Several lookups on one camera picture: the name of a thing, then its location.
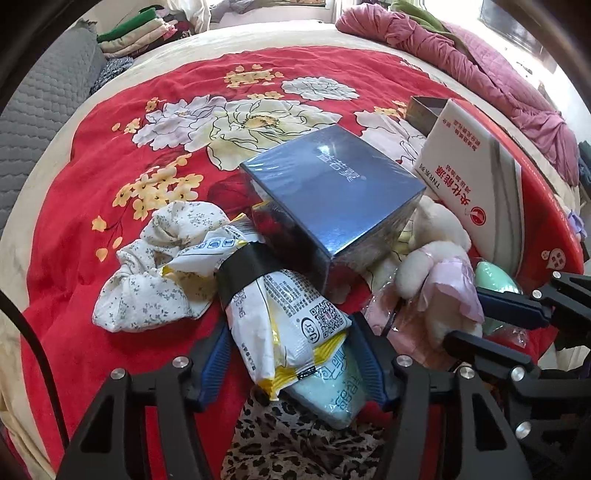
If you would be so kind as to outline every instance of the stuffed teddy bear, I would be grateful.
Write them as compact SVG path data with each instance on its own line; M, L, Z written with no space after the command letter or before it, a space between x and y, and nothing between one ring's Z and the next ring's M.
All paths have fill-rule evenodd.
M424 312L432 348L441 349L444 337L453 330L482 337L484 314L463 247L435 241L411 252L398 267L394 287L405 300L420 292L417 310Z
M466 252L472 246L460 220L443 205L423 195L415 210L413 235L408 247L413 251L437 240L453 242Z

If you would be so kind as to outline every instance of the red logo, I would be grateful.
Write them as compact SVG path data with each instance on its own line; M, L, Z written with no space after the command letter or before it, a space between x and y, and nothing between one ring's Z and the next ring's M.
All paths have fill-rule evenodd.
M470 210L470 220L477 226L484 225L486 222L486 214L480 207L474 207Z

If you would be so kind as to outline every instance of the gray quilted cushion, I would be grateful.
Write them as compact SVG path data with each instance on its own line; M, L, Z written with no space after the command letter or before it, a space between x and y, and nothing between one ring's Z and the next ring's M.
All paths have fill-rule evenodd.
M89 96L106 60L96 33L64 32L32 67L0 115L0 235L27 176Z

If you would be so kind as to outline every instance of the light blue package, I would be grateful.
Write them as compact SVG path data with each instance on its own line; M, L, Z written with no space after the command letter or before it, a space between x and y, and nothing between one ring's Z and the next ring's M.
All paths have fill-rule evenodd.
M347 428L366 401L357 363L343 345L314 375L284 390L335 429Z

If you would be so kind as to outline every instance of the blue box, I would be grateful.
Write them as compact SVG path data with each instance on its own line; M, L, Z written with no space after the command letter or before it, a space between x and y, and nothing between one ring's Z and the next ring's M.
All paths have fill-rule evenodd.
M390 252L421 180L334 125L242 163L262 202L252 220L289 268L323 294Z

